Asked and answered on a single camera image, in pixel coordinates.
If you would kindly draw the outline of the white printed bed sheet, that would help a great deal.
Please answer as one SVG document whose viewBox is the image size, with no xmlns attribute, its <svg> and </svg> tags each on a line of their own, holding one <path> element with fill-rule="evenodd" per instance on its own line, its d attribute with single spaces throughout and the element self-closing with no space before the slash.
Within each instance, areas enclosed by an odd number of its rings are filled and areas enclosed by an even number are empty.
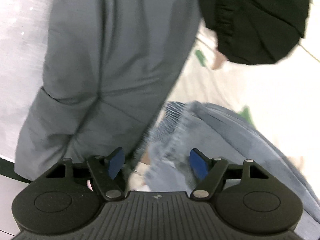
<svg viewBox="0 0 320 240">
<path fill-rule="evenodd" d="M 247 108 L 256 129 L 312 180 L 319 162 L 319 0 L 310 0 L 305 37 L 276 64 L 225 61 L 214 70 L 215 45 L 214 34 L 200 26 L 169 99 Z"/>
</svg>

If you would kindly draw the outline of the blue denim jeans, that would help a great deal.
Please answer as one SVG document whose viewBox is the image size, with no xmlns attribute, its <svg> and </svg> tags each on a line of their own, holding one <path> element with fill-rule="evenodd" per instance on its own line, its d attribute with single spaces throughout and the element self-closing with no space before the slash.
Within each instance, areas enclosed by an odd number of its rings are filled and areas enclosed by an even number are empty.
<svg viewBox="0 0 320 240">
<path fill-rule="evenodd" d="M 148 187 L 190 193 L 196 186 L 189 166 L 193 148 L 208 158 L 234 164 L 253 159 L 289 187 L 302 200 L 304 210 L 319 221 L 319 199 L 287 157 L 240 115 L 211 103 L 167 103 L 163 119 L 149 135 Z"/>
</svg>

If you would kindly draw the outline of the grey pillow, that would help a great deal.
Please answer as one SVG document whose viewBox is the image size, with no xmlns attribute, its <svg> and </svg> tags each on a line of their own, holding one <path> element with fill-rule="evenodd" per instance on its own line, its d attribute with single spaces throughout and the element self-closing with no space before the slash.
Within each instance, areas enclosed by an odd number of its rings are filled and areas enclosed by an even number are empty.
<svg viewBox="0 0 320 240">
<path fill-rule="evenodd" d="M 53 0 L 43 85 L 15 172 L 35 180 L 63 158 L 129 154 L 178 79 L 200 19 L 198 0 Z"/>
</svg>

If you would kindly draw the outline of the black garment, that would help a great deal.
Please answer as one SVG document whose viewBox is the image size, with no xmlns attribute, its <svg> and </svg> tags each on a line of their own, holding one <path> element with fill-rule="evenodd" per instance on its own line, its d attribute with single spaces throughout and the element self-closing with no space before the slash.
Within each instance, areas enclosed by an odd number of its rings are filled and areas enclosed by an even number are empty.
<svg viewBox="0 0 320 240">
<path fill-rule="evenodd" d="M 304 38 L 310 0 L 199 0 L 217 51 L 239 64 L 275 64 Z"/>
</svg>

